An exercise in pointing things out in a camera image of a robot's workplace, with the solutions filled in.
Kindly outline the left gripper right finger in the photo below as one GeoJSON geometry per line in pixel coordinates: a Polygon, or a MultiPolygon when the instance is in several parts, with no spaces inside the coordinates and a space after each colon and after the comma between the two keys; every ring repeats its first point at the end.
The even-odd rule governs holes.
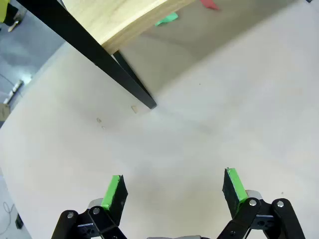
{"type": "Polygon", "coordinates": [[[261,230],[268,239],[305,238],[291,202],[265,202],[258,191],[244,188],[235,168],[225,168],[222,192],[232,220],[219,239],[246,239],[252,230],[261,230]]]}

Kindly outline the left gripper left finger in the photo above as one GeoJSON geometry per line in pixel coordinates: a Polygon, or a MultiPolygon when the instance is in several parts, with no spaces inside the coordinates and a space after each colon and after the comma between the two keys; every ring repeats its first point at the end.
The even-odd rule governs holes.
{"type": "Polygon", "coordinates": [[[122,175],[112,176],[104,198],[90,202],[83,213],[61,213],[53,239],[125,239],[119,225],[128,196],[122,175]]]}

